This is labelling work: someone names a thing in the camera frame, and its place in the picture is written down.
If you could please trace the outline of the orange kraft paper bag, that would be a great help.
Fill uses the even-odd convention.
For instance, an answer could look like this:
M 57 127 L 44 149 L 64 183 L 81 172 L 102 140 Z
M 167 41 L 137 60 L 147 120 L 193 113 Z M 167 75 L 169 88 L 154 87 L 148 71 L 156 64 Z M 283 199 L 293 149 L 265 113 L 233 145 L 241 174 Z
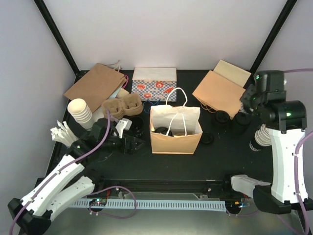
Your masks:
M 150 110 L 150 140 L 153 154 L 194 154 L 201 136 L 202 128 L 199 123 L 201 110 L 199 107 L 188 107 L 187 95 L 181 90 L 185 102 L 181 106 L 171 106 L 165 101 L 164 105 L 151 107 Z M 167 127 L 173 136 L 155 133 L 159 127 Z

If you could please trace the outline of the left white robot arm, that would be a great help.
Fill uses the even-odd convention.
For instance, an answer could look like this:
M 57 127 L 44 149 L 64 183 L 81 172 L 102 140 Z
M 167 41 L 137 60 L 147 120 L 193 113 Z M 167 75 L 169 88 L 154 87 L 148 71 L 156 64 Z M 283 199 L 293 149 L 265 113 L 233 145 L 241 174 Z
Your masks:
M 115 186 L 106 188 L 101 173 L 88 166 L 102 151 L 133 154 L 145 144 L 129 130 L 127 122 L 122 119 L 113 123 L 101 118 L 74 141 L 30 193 L 8 203 L 13 225 L 18 225 L 26 235 L 43 235 L 52 221 L 77 200 L 114 189 Z

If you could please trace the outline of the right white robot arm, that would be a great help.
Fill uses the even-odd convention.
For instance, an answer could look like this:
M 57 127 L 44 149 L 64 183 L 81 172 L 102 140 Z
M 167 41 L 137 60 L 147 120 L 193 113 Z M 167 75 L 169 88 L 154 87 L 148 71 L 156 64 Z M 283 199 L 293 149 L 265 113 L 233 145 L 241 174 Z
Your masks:
M 245 194 L 262 212 L 311 211 L 313 201 L 303 175 L 302 145 L 308 138 L 305 105 L 299 100 L 286 100 L 283 71 L 259 71 L 254 80 L 240 101 L 246 112 L 257 114 L 263 121 L 249 145 L 253 151 L 272 148 L 273 180 L 268 183 L 244 174 L 233 175 L 222 185 L 223 193 L 227 197 Z

